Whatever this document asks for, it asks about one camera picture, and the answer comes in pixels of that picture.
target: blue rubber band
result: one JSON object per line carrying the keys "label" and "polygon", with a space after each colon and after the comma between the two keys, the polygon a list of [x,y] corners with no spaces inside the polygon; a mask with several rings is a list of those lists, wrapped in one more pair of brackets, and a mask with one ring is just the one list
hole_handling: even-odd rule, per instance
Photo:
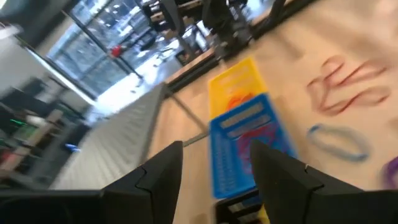
{"label": "blue rubber band", "polygon": [[[360,153],[352,154],[340,147],[336,147],[331,144],[326,144],[322,142],[321,140],[317,139],[314,135],[314,133],[319,131],[323,133],[333,134],[336,136],[341,136],[342,138],[350,139],[357,145]],[[339,157],[347,161],[354,161],[354,162],[363,161],[369,157],[369,152],[371,149],[366,138],[357,131],[350,128],[334,128],[326,126],[324,124],[316,124],[308,130],[307,138],[312,144],[314,144],[319,149],[322,149],[326,152],[329,152],[330,154],[333,154],[336,157]]]}

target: purple object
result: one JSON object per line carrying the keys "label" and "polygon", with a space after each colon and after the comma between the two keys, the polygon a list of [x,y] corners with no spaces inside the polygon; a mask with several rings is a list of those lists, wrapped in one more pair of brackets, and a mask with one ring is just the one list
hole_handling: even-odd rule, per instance
{"label": "purple object", "polygon": [[386,184],[389,188],[396,189],[397,184],[394,181],[394,176],[398,171],[398,157],[393,158],[386,165]]}

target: wooden table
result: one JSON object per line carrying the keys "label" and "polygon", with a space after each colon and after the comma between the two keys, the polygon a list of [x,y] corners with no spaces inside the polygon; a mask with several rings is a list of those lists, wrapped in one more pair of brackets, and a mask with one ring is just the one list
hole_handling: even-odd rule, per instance
{"label": "wooden table", "polygon": [[[385,85],[392,92],[385,102],[375,107],[350,107],[333,117],[312,109],[306,85],[321,75],[322,63],[332,55],[344,56],[344,72],[371,58],[397,64],[398,20],[394,12],[389,12],[397,8],[395,4],[390,0],[319,0],[260,38],[250,49],[180,90],[177,96],[208,121],[208,81],[242,58],[253,57],[300,160],[364,190],[383,189],[382,168],[398,156],[397,69],[390,67],[383,76],[344,89],[332,98],[338,100],[369,86]],[[170,100],[163,104],[157,123],[149,156],[172,141],[199,131]],[[309,144],[305,135],[317,123],[359,131],[373,147],[370,157],[360,163],[346,162]],[[211,196],[208,145],[206,138],[184,149],[174,223],[212,223],[216,199]]]}

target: blue plastic crate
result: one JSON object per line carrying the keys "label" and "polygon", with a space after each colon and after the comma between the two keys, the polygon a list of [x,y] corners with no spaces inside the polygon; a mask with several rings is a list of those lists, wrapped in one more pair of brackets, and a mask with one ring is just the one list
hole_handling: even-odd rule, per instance
{"label": "blue plastic crate", "polygon": [[254,188],[250,164],[253,139],[297,157],[266,94],[261,94],[210,122],[213,194],[228,198]]}

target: red scribble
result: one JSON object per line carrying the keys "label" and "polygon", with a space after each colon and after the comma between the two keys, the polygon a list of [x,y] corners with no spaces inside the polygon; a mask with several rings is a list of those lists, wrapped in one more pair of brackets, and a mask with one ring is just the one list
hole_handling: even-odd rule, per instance
{"label": "red scribble", "polygon": [[226,106],[227,110],[233,109],[236,106],[239,106],[240,104],[251,100],[254,98],[254,95],[252,93],[248,93],[247,95],[238,95],[238,96],[233,96],[229,101]]}
{"label": "red scribble", "polygon": [[237,142],[238,147],[238,156],[241,158],[243,162],[244,171],[247,173],[251,173],[251,162],[250,162],[250,142],[253,139],[261,138],[266,140],[266,144],[268,146],[272,146],[275,141],[278,141],[279,138],[277,137],[277,132],[279,127],[275,123],[268,123],[260,128],[257,128],[252,131],[248,131],[247,133],[243,134]]}
{"label": "red scribble", "polygon": [[[377,78],[387,70],[387,66],[382,61],[368,60],[354,69],[344,79],[336,80],[336,74],[340,72],[344,65],[345,59],[340,55],[328,58],[321,66],[322,76],[316,77],[307,85],[307,90],[315,110],[328,116],[335,116],[345,111],[351,105],[376,106],[391,95],[391,90],[387,86],[373,86],[357,93],[351,98],[328,104],[327,101],[331,91]],[[319,85],[323,90],[320,97],[318,92],[314,90],[315,85]]]}
{"label": "red scribble", "polygon": [[12,153],[10,153],[10,152],[3,152],[1,154],[1,162],[6,161],[8,158],[10,158],[11,155],[12,155]]}

